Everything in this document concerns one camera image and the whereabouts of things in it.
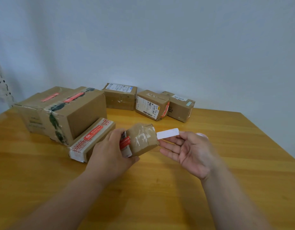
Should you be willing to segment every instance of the person's left hand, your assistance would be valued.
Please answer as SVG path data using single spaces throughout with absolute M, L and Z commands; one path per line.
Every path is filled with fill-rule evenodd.
M 138 156 L 122 156 L 119 142 L 124 131 L 125 129 L 120 128 L 109 132 L 106 138 L 93 148 L 85 173 L 102 186 L 118 178 L 139 160 Z

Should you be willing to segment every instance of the barcode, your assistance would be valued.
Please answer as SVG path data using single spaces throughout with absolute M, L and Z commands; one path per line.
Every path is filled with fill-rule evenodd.
M 153 117 L 153 115 L 149 114 L 149 113 L 148 113 L 148 112 L 146 112 L 146 111 L 143 111 L 143 113 L 145 113 L 145 114 L 147 114 L 147 115 L 149 115 L 149 116 Z
M 126 131 L 124 131 L 122 134 L 122 139 L 125 139 L 125 138 L 126 138 Z

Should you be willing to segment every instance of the hand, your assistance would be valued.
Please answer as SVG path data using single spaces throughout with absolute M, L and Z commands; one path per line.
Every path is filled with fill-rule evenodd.
M 190 131 L 180 131 L 179 135 L 160 140 L 160 152 L 177 161 L 189 173 L 203 180 L 221 161 L 207 137 Z
M 85 173 L 94 178 L 101 185 L 106 186 L 139 160 L 139 157 L 124 158 L 121 154 L 119 142 L 125 129 L 115 129 L 106 138 L 97 143 Z

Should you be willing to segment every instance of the person's right arm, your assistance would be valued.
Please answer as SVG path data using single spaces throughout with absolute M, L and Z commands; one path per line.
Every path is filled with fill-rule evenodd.
M 242 191 L 207 137 L 180 131 L 160 140 L 160 152 L 201 180 L 217 230 L 273 229 Z

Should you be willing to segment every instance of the fingernail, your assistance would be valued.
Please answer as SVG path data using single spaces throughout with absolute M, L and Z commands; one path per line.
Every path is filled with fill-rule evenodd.
M 203 133 L 195 133 L 195 134 L 200 135 L 200 136 L 202 136 L 202 137 L 206 137 L 206 138 L 208 139 L 207 135 L 205 135 L 205 134 L 203 134 Z

